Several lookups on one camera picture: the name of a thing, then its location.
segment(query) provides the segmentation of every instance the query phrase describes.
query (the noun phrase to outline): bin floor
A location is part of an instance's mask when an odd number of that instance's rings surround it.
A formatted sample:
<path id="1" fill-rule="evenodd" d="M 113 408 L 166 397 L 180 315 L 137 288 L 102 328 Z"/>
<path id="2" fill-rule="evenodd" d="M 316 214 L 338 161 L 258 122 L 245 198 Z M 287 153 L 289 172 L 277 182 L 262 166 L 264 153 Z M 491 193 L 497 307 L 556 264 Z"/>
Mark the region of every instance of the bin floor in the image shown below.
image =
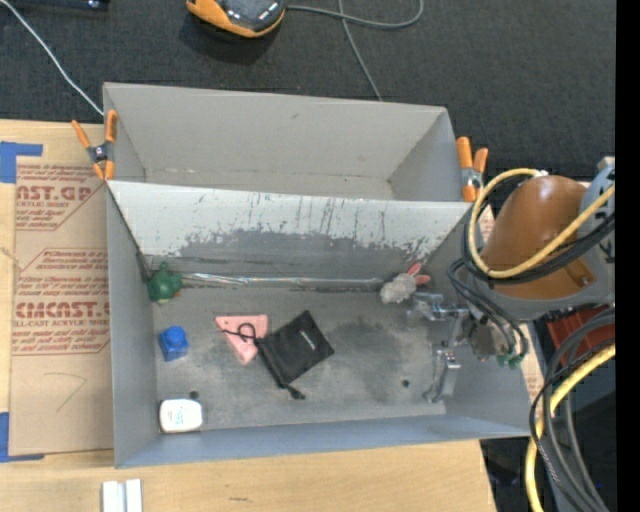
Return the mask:
<path id="1" fill-rule="evenodd" d="M 181 325 L 190 344 L 185 357 L 165 362 L 156 343 L 158 400 L 197 393 L 207 430 L 442 414 L 422 394 L 433 381 L 432 343 L 446 339 L 448 324 L 409 328 L 406 309 L 374 292 L 185 288 L 154 305 L 156 337 Z M 271 332 L 304 310 L 335 350 L 292 383 L 306 400 L 280 389 L 259 356 L 241 365 L 214 321 L 266 314 Z"/>

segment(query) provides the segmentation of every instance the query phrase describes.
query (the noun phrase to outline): blue tape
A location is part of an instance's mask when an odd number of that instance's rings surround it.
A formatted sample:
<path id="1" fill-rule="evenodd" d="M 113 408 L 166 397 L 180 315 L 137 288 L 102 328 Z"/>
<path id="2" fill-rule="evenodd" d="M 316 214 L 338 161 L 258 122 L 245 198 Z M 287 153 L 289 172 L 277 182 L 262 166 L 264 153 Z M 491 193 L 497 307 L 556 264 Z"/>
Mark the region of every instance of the blue tape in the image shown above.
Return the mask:
<path id="1" fill-rule="evenodd" d="M 18 460 L 38 460 L 44 455 L 20 455 L 9 457 L 9 413 L 0 412 L 0 463 Z"/>
<path id="2" fill-rule="evenodd" d="M 0 183 L 16 182 L 18 156 L 42 156 L 42 144 L 0 142 Z"/>

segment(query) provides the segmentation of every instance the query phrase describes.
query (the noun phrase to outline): white plastic piece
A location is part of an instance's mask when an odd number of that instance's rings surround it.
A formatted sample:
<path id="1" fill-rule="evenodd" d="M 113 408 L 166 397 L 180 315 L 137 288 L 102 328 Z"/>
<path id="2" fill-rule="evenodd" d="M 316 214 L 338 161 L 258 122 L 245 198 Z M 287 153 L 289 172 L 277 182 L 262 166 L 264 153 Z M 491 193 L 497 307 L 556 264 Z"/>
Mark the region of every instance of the white plastic piece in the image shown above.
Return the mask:
<path id="1" fill-rule="evenodd" d="M 163 432 L 190 432 L 202 425 L 202 405 L 195 400 L 178 398 L 160 404 L 160 427 Z"/>
<path id="2" fill-rule="evenodd" d="M 415 276 L 403 273 L 393 278 L 393 281 L 385 283 L 380 290 L 380 298 L 383 304 L 402 302 L 408 299 L 416 291 Z"/>
<path id="3" fill-rule="evenodd" d="M 142 512 L 142 481 L 103 482 L 100 505 L 102 512 Z"/>

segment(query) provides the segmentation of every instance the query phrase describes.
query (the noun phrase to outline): white cable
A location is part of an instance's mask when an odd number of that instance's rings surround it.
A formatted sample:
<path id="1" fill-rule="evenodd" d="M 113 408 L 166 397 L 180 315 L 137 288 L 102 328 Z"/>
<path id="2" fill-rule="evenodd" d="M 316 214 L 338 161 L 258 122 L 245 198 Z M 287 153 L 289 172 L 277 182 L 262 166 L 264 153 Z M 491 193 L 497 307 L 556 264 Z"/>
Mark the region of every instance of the white cable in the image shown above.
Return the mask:
<path id="1" fill-rule="evenodd" d="M 357 18 L 355 16 L 349 16 L 340 10 L 340 12 L 336 11 L 328 11 L 325 9 L 316 9 L 315 7 L 307 7 L 306 5 L 289 5 L 287 7 L 289 11 L 301 11 L 301 12 L 310 12 L 313 14 L 322 14 L 324 16 L 330 16 L 331 18 L 336 18 L 339 20 L 345 20 L 351 23 L 355 23 L 358 25 L 362 25 L 363 27 L 369 28 L 377 28 L 379 30 L 397 30 L 399 28 L 406 28 L 414 23 L 416 23 L 422 13 L 424 12 L 424 0 L 418 0 L 418 13 L 413 16 L 410 20 L 401 21 L 399 23 L 387 23 L 382 21 L 374 21 L 374 20 L 365 20 L 362 18 Z"/>
<path id="2" fill-rule="evenodd" d="M 342 0 L 338 0 L 338 6 L 340 8 L 340 14 L 344 14 L 344 4 Z M 373 80 L 371 73 L 369 73 L 369 68 L 367 68 L 367 65 L 365 64 L 364 59 L 362 58 L 362 55 L 360 55 L 360 50 L 358 50 L 358 47 L 356 46 L 356 42 L 354 41 L 353 36 L 351 35 L 351 29 L 349 29 L 349 22 L 347 21 L 346 18 L 342 18 L 341 23 L 344 29 L 344 33 L 346 34 L 347 39 L 349 40 L 349 45 L 351 46 L 351 49 L 353 50 L 353 53 L 356 56 L 358 64 L 360 64 L 360 68 L 364 72 L 364 75 L 367 78 L 367 81 L 369 82 L 369 85 L 373 89 L 373 92 L 376 95 L 376 98 L 378 98 L 379 101 L 383 101 L 382 95 L 380 94 L 380 91 L 378 91 L 378 86 Z"/>
<path id="3" fill-rule="evenodd" d="M 60 71 L 64 79 L 69 83 L 69 85 L 73 87 L 78 92 L 78 94 L 80 94 L 80 96 L 82 96 L 87 101 L 87 103 L 89 103 L 89 105 L 91 105 L 91 107 L 98 114 L 100 114 L 100 116 L 104 117 L 104 112 L 100 109 L 100 107 L 98 107 L 98 105 L 96 105 L 94 101 L 91 98 L 89 98 L 89 96 L 82 89 L 80 89 L 80 87 L 73 80 L 71 80 L 71 78 L 69 77 L 69 75 L 67 75 L 67 72 L 63 69 L 62 65 L 60 64 L 56 56 L 51 51 L 51 49 L 42 40 L 42 38 L 38 35 L 38 33 L 31 27 L 31 25 L 29 25 L 27 20 L 25 20 L 22 17 L 22 15 L 17 11 L 17 9 L 13 5 L 11 5 L 8 0 L 0 0 L 0 4 L 4 5 L 7 9 L 9 9 L 13 13 L 13 15 L 16 18 L 18 18 L 18 21 L 22 23 L 24 28 L 26 28 L 33 37 L 35 37 L 36 41 L 38 41 L 38 43 L 40 43 L 40 46 L 44 48 L 44 51 L 47 52 L 47 54 L 49 55 L 53 63 L 56 65 L 56 67 L 58 68 L 58 70 Z"/>

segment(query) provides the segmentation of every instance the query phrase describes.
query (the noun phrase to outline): cardboard sheet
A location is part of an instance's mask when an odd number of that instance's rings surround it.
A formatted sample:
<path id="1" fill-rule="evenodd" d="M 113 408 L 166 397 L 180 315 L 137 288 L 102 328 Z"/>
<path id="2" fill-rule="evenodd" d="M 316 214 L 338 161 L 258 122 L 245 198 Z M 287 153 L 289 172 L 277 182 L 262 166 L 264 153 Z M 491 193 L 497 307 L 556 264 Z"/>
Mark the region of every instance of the cardboard sheet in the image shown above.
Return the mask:
<path id="1" fill-rule="evenodd" d="M 0 183 L 0 411 L 9 408 L 11 317 L 13 315 L 15 185 Z"/>
<path id="2" fill-rule="evenodd" d="M 9 454 L 111 448 L 105 186 L 69 123 L 1 121 L 0 140 L 43 145 L 17 161 Z"/>

